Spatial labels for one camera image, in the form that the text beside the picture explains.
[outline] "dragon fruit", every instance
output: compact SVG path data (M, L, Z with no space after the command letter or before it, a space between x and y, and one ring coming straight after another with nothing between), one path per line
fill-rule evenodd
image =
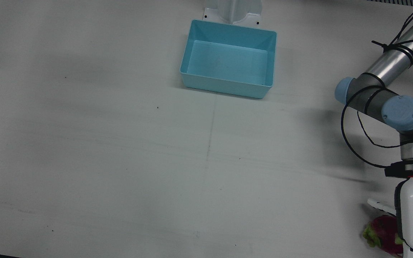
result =
M394 257L402 257L403 240L398 237L396 217L382 215L369 222L362 233L370 247L377 246Z

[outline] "light blue tray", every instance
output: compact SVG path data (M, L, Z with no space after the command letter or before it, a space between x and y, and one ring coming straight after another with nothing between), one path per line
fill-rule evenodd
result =
M180 68L189 88L263 98L274 83L277 33L192 21Z

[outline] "white mount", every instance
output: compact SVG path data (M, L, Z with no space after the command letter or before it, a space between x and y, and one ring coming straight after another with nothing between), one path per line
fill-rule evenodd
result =
M205 0L203 20L256 28L261 12L261 0Z

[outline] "light blue joint cap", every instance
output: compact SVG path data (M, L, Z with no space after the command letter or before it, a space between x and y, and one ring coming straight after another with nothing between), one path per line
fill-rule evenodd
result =
M347 103L348 87L350 86L350 83L353 79L354 78L351 77L343 78L337 85L336 91L334 92L336 100L344 105Z
M406 95L394 96L382 106L385 124L398 131L413 130L413 98Z

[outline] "white table surface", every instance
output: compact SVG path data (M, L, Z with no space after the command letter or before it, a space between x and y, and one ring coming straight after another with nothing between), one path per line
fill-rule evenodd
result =
M49 257L388 257L366 204L400 181L340 133L334 88L413 7L264 0L278 33L262 100L185 88L203 0L0 1L0 253ZM413 67L391 88L413 95ZM357 150L390 164L399 150ZM374 139L397 132L365 118Z

